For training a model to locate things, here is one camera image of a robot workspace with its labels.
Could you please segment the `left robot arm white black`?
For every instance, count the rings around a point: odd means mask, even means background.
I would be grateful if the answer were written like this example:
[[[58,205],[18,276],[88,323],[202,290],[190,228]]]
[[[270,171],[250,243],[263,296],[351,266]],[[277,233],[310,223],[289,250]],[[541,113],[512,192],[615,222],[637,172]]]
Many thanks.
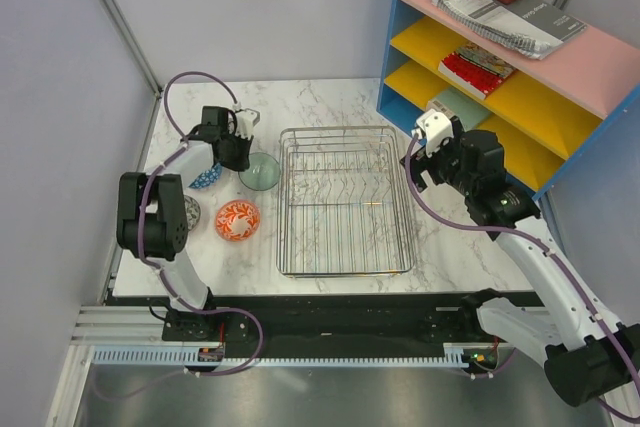
[[[205,307],[212,294],[186,251],[184,189],[216,165],[247,170],[259,121],[260,113],[252,109],[205,106],[200,123],[168,158],[119,180],[117,243],[152,270],[173,309],[188,312],[185,329],[198,340],[215,336],[220,318]]]

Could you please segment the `orange patterned glass bowl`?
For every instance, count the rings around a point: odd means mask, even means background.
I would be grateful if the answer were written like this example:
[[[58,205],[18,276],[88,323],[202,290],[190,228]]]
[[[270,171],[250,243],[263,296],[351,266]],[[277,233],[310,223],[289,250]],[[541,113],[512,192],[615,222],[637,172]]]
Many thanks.
[[[256,233],[261,223],[258,207],[248,200],[232,200],[215,216],[216,233],[224,240],[240,242]]]

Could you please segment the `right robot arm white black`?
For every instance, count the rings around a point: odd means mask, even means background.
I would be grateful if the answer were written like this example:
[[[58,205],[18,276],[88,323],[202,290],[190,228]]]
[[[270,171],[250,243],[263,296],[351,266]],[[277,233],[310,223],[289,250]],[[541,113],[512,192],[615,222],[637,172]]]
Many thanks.
[[[521,310],[502,294],[473,294],[458,315],[467,339],[487,334],[507,341],[544,371],[556,394],[570,406],[627,384],[639,384],[639,327],[626,325],[600,302],[567,257],[554,246],[541,212],[525,193],[491,176],[482,160],[502,166],[495,134],[452,126],[415,127],[400,163],[408,189],[421,209],[437,222],[460,231],[482,232],[515,262],[547,310],[544,318]],[[449,220],[428,206],[421,193],[429,175],[464,198],[471,224]]]

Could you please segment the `green glass bowl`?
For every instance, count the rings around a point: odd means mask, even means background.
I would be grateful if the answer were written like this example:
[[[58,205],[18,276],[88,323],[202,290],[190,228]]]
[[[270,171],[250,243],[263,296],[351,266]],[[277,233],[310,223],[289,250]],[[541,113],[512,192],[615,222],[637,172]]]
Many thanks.
[[[279,162],[271,155],[254,152],[249,155],[249,168],[238,174],[242,184],[253,191],[267,191],[280,179]]]

